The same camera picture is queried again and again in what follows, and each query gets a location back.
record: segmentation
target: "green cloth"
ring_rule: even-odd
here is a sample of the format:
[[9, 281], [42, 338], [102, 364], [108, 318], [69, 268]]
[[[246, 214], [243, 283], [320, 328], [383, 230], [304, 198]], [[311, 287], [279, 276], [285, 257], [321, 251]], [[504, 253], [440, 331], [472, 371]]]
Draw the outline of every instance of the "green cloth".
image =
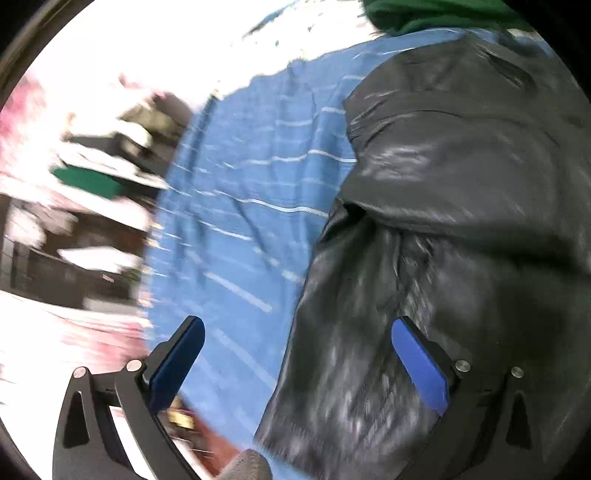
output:
[[51, 173], [70, 187], [77, 187], [108, 200], [119, 196], [123, 189], [119, 182], [100, 171], [67, 166], [54, 168]]
[[389, 35], [436, 27], [533, 28], [502, 0], [363, 0], [370, 22]]

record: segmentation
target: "blue gripper pad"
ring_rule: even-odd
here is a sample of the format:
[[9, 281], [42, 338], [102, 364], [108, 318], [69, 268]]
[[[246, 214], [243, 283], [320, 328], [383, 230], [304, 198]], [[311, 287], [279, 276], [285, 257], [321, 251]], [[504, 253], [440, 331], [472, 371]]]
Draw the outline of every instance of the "blue gripper pad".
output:
[[449, 405], [449, 384], [421, 340], [398, 319], [392, 325], [392, 345], [425, 404], [442, 416]]

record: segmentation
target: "metal screw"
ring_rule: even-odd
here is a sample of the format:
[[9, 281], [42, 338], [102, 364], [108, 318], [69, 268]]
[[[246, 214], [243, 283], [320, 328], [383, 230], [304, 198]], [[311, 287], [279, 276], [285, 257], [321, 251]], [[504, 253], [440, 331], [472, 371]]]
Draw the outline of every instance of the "metal screw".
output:
[[128, 372], [137, 372], [140, 368], [142, 368], [142, 361], [141, 360], [130, 360], [127, 362], [125, 366]]
[[521, 378], [523, 377], [523, 370], [519, 367], [513, 367], [511, 369], [511, 375], [513, 375], [515, 378]]
[[85, 367], [78, 367], [74, 370], [74, 378], [82, 378], [86, 375], [86, 368]]
[[472, 366], [470, 365], [470, 362], [468, 362], [467, 360], [458, 360], [456, 362], [456, 369], [459, 372], [469, 372], [470, 369], [472, 368]]

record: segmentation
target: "gray fabric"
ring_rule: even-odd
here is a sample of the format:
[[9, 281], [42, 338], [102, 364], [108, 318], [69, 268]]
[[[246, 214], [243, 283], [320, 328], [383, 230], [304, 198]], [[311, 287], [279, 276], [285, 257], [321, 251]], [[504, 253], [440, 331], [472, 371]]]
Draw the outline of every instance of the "gray fabric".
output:
[[256, 450], [244, 450], [220, 473], [216, 480], [272, 480], [271, 468]]

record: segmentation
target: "blue bedsheet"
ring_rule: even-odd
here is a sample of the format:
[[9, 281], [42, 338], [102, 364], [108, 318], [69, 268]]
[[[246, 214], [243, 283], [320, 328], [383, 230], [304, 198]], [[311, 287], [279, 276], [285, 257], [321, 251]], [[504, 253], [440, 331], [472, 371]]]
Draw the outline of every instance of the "blue bedsheet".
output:
[[[382, 37], [295, 61], [194, 117], [151, 233], [148, 316], [152, 345], [187, 315], [203, 319], [205, 346], [181, 390], [234, 444], [252, 446], [313, 244], [355, 163], [343, 100], [395, 53], [462, 32]], [[276, 479], [302, 478], [272, 464]]]

